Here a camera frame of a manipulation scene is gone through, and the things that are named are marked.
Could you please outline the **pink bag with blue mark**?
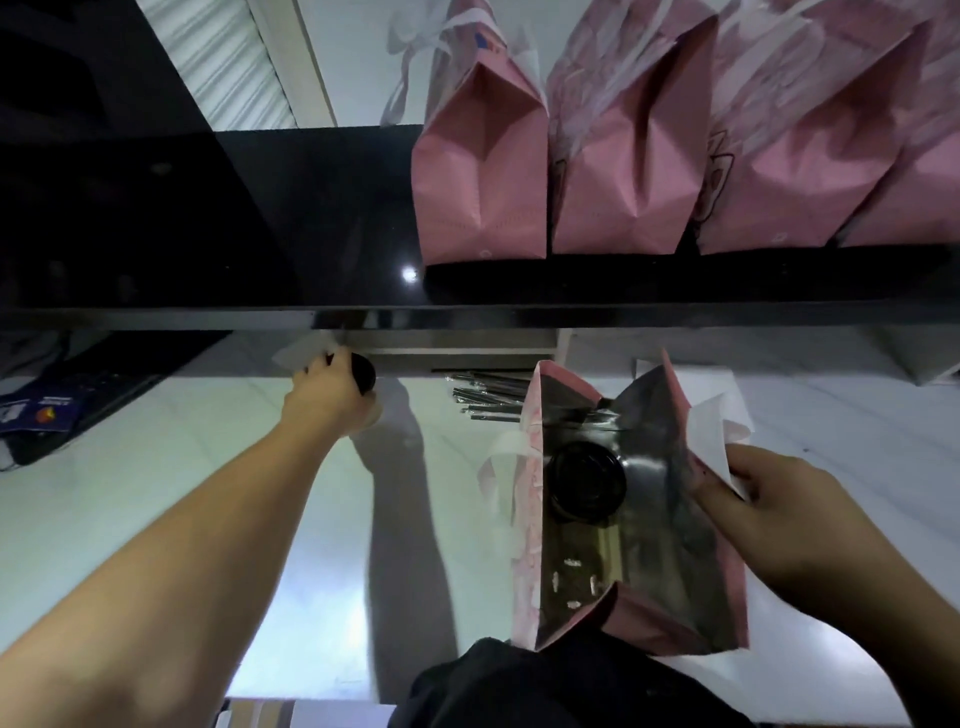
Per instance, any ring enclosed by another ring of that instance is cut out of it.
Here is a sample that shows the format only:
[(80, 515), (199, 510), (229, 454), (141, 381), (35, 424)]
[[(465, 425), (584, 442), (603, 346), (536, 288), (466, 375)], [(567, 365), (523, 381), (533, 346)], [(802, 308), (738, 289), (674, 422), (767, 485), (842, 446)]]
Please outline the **pink bag with blue mark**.
[(414, 59), (430, 52), (411, 185), (424, 265), (543, 260), (548, 254), (548, 129), (531, 35), (501, 30), (488, 0), (405, 0), (387, 50), (399, 80), (383, 127), (402, 122)]

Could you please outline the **person's right hand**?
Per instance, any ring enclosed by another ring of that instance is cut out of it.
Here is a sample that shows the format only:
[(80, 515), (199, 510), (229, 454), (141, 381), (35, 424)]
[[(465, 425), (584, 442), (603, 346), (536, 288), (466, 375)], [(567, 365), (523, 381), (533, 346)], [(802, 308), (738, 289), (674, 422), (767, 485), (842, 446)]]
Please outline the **person's right hand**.
[(836, 594), (894, 553), (841, 483), (804, 459), (784, 481), (741, 481), (746, 499), (702, 467), (692, 494), (750, 570), (785, 601)]

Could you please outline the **person's right forearm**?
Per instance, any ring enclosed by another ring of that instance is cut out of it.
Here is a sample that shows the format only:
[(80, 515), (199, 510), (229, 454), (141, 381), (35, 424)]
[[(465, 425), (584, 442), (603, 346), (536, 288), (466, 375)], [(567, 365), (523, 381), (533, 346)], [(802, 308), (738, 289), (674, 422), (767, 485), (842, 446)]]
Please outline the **person's right forearm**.
[(960, 728), (960, 612), (875, 527), (764, 547), (764, 583), (870, 655), (913, 728)]

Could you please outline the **black lidded cup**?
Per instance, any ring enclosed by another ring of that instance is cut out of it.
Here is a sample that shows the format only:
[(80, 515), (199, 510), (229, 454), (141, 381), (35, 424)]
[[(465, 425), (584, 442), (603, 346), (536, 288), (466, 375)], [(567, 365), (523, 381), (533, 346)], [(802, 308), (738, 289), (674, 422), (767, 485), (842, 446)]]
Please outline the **black lidded cup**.
[(352, 353), (355, 383), (321, 383), (324, 417), (337, 439), (353, 436), (375, 425), (382, 413), (376, 392), (377, 374), (365, 356)]

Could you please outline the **pink bag with outline print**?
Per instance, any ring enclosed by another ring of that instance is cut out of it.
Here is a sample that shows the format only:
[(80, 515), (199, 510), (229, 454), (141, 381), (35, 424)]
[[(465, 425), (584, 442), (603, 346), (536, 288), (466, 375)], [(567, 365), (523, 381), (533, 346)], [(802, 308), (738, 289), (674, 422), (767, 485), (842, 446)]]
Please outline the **pink bag with outline print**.
[(931, 31), (893, 0), (727, 0), (699, 253), (824, 247), (903, 150)]

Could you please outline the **person's left hand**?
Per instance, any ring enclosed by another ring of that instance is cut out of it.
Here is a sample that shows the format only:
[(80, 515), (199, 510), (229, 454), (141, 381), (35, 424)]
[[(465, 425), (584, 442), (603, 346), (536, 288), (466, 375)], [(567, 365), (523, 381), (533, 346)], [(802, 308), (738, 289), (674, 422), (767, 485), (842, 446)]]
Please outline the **person's left hand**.
[(325, 417), (321, 386), (322, 383), (304, 383), (303, 370), (295, 373), (292, 390), (284, 398), (276, 429), (312, 445), (329, 445), (340, 440), (331, 434), (330, 421)]

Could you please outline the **black keyboard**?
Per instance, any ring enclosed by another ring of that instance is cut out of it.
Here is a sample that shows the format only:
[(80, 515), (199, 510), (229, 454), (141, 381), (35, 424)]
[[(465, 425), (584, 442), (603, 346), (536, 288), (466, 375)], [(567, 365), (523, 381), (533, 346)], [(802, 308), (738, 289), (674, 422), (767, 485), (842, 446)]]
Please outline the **black keyboard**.
[(27, 388), (63, 388), (83, 395), (68, 433), (0, 437), (0, 472), (33, 465), (101, 424), (227, 338), (227, 331), (120, 331), (50, 363)]

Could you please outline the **person's black clothing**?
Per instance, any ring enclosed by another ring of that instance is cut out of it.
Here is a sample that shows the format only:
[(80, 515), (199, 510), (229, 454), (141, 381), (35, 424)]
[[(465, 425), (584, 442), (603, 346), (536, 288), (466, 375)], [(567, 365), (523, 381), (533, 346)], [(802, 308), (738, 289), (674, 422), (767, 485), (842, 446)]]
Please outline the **person's black clothing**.
[(388, 728), (755, 728), (701, 683), (592, 627), (542, 652), (486, 637), (420, 674)]

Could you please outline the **pink folded gift bag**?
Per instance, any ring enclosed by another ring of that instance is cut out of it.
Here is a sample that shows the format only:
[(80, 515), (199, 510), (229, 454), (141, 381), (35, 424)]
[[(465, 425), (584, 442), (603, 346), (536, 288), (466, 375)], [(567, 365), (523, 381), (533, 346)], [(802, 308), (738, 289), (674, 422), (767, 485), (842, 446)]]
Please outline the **pink folded gift bag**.
[(718, 16), (591, 0), (546, 91), (552, 254), (676, 252), (708, 161)]
[(960, 244), (960, 0), (924, 0), (932, 32), (899, 158), (840, 247)]

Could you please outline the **blue printed card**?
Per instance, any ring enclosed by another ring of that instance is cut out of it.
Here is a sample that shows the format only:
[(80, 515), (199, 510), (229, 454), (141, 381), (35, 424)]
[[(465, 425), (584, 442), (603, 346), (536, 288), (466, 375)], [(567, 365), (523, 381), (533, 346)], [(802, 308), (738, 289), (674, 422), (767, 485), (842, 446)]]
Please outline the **blue printed card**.
[(19, 433), (68, 433), (77, 424), (84, 396), (64, 388), (27, 388), (0, 394), (0, 437)]

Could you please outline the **white window blinds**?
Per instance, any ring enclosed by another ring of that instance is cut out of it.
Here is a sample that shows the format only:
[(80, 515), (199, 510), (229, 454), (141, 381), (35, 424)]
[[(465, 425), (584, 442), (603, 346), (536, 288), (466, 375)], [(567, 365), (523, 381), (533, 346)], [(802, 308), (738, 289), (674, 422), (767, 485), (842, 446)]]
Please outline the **white window blinds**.
[(136, 0), (215, 132), (298, 127), (248, 0)]

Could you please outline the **pink foil-lined bag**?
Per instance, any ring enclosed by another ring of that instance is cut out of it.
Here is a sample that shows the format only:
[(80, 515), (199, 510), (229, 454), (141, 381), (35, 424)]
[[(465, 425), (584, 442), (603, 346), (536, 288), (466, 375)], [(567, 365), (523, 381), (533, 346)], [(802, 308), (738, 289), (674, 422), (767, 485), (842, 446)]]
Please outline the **pink foil-lined bag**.
[[(608, 398), (540, 361), (518, 425), (478, 472), (510, 561), (510, 641), (544, 651), (594, 627), (654, 657), (747, 649), (746, 567), (691, 490), (705, 468), (746, 500), (726, 446), (747, 443), (753, 430), (728, 369), (675, 367), (663, 353)], [(560, 522), (550, 509), (546, 466), (572, 441), (607, 448), (625, 472), (625, 500), (605, 526)]]

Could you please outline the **black glossy counter shelf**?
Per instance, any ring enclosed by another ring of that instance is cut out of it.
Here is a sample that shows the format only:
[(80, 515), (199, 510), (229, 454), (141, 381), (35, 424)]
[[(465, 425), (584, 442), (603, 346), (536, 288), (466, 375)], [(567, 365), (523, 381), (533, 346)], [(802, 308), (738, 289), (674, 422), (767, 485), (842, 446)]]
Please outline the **black glossy counter shelf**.
[(960, 247), (425, 270), (417, 127), (213, 131), (137, 0), (0, 0), (0, 332), (960, 324)]

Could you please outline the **white paper napkin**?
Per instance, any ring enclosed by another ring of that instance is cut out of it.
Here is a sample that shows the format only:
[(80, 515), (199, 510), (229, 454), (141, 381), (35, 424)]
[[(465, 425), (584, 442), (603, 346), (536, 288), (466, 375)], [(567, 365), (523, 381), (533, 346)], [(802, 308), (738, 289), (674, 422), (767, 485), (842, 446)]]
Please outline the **white paper napkin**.
[(274, 365), (293, 374), (305, 369), (316, 358), (332, 356), (342, 346), (349, 343), (344, 332), (312, 330), (283, 346), (272, 357)]

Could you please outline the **black round lidded container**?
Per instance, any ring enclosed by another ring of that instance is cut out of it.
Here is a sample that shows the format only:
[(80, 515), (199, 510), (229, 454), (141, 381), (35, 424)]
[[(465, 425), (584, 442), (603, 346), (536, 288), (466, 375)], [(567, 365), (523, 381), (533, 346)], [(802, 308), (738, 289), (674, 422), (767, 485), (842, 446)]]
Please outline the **black round lidded container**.
[(599, 443), (564, 443), (544, 473), (550, 509), (561, 523), (605, 527), (626, 498), (625, 471), (618, 457)]

